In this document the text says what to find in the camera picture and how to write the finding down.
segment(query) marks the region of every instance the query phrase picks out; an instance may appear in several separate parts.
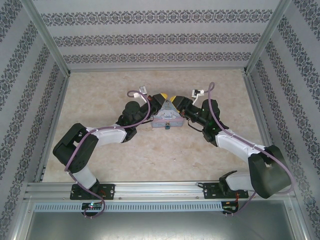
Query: white connector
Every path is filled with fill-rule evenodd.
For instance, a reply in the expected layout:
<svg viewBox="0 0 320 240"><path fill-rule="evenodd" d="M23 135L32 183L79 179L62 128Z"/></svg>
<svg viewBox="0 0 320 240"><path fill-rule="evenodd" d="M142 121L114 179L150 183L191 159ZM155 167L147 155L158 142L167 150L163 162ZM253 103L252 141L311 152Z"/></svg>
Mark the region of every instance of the white connector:
<svg viewBox="0 0 320 240"><path fill-rule="evenodd" d="M140 86L140 87L139 87L139 92L142 93L143 95L146 95L146 94L147 94L146 86ZM142 96L141 96L139 93L137 93L137 92L134 92L134 93L133 93L133 97L134 97L134 98L139 98L139 97L141 97L141 98L143 99L143 101L144 101L145 103L147 103L147 101L145 100L145 98L142 97Z"/></svg>
<svg viewBox="0 0 320 240"><path fill-rule="evenodd" d="M192 105L195 105L196 101L198 100L198 98L200 96L204 96L205 95L205 90L198 90L198 89L193 89L192 90L192 98L195 98L195 100L193 101Z"/></svg>

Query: beige floor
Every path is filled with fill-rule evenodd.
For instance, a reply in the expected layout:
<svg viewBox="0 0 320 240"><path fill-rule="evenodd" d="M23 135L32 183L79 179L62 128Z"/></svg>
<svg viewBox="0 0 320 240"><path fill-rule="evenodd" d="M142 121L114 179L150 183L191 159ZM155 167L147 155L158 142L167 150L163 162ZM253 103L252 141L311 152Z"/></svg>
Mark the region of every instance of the beige floor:
<svg viewBox="0 0 320 240"><path fill-rule="evenodd" d="M74 123L86 127L114 124L131 100L126 96L129 90L145 85L150 95L190 97L192 89L207 89L211 81L215 82L212 96L219 104L222 122L239 135L261 144L240 70L125 71L71 74L52 148ZM205 97L198 100L198 107ZM129 142L94 150L88 165L99 181L217 180L229 171L248 168L232 153L207 143L202 133L188 127L186 122L183 127L170 130L152 128L148 123L137 131ZM52 153L43 181L72 182Z"/></svg>

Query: robotic arm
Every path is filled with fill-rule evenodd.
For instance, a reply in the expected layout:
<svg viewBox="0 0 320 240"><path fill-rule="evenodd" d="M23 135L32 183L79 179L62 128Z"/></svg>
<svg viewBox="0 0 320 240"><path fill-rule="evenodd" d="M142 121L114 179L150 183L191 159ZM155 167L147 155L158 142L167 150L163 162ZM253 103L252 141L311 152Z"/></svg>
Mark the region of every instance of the robotic arm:
<svg viewBox="0 0 320 240"><path fill-rule="evenodd" d="M203 101L201 108L194 106L194 102L184 96L174 96L170 100L182 117L203 127L202 133L207 142L228 150L248 164L249 172L231 171L219 178L219 187L224 194L237 190L256 191L259 196L267 199L291 184L288 174L279 164L254 147L233 137L233 131L220 121L220 110L216 100L210 100L213 113L220 125L224 129L229 129L231 135L226 134L216 123L210 112L208 99ZM251 144L276 157L287 167L278 147L274 145L265 147L252 142Z"/></svg>
<svg viewBox="0 0 320 240"><path fill-rule="evenodd" d="M164 93L148 96L150 112L146 119L156 115L165 102L167 95ZM110 143L125 143L131 140L137 133L135 126L125 127L141 122L148 113L148 104L140 106L136 101L130 101L125 105L122 115L110 128L101 129L91 133L82 143L72 163L68 167L76 181L93 193L99 189L99 181L89 170L87 163L96 147ZM94 130L93 127L85 127L80 123L74 124L53 149L53 155L67 166L76 145L84 136Z"/></svg>
<svg viewBox="0 0 320 240"><path fill-rule="evenodd" d="M128 102L118 121L107 129L85 127L76 123L54 147L53 154L63 165L68 166L77 143L80 143L84 136L93 130L82 141L73 161L66 169L70 171L77 183L96 194L100 184L87 166L94 149L109 143L125 143L131 140L137 133L136 126L127 126L138 124L156 115L166 98L167 95L164 93L149 95L150 112L147 103L140 106L136 101ZM250 147L243 143L240 137L233 135L233 132L220 121L220 110L216 100L210 100L214 116L210 111L208 99L203 101L201 108L194 106L194 101L184 96L174 96L170 100L182 117L203 127L202 134L207 142L228 150L248 164L249 172L231 171L219 178L219 188L225 196L231 191L247 190L256 191L262 198L267 199L291 184L291 179L283 167L255 147L264 150L287 167L279 148L274 145L265 147L254 143L250 143L253 146Z"/></svg>

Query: damask wallpaper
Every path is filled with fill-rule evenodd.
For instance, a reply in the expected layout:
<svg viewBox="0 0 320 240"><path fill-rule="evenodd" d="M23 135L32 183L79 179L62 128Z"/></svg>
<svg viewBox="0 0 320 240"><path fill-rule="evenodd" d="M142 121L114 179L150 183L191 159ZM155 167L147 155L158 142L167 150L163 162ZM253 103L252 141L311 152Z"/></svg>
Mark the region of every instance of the damask wallpaper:
<svg viewBox="0 0 320 240"><path fill-rule="evenodd" d="M71 70L245 67L279 0L35 0Z"/></svg>
<svg viewBox="0 0 320 240"><path fill-rule="evenodd" d="M0 240L35 180L63 76L19 0L0 0Z"/></svg>
<svg viewBox="0 0 320 240"><path fill-rule="evenodd" d="M319 1L292 1L251 72L272 141L295 176L311 239L320 239L319 19Z"/></svg>

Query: black bracket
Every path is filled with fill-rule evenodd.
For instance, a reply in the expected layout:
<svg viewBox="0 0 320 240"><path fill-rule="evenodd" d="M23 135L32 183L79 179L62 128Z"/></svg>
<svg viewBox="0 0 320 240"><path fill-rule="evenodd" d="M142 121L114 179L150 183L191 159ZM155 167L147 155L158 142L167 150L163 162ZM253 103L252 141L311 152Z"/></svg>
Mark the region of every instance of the black bracket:
<svg viewBox="0 0 320 240"><path fill-rule="evenodd" d="M97 193L104 200L113 200L115 196L114 184L99 184ZM73 184L70 193L71 200L99 200L96 196L83 190L78 184Z"/></svg>
<svg viewBox="0 0 320 240"><path fill-rule="evenodd" d="M222 192L218 182L198 183L198 187L203 189L204 199L235 199L238 194L239 199L247 199L249 194L244 190Z"/></svg>
<svg viewBox="0 0 320 240"><path fill-rule="evenodd" d="M223 214L234 214L239 210L239 202L236 201L222 201L222 213Z"/></svg>

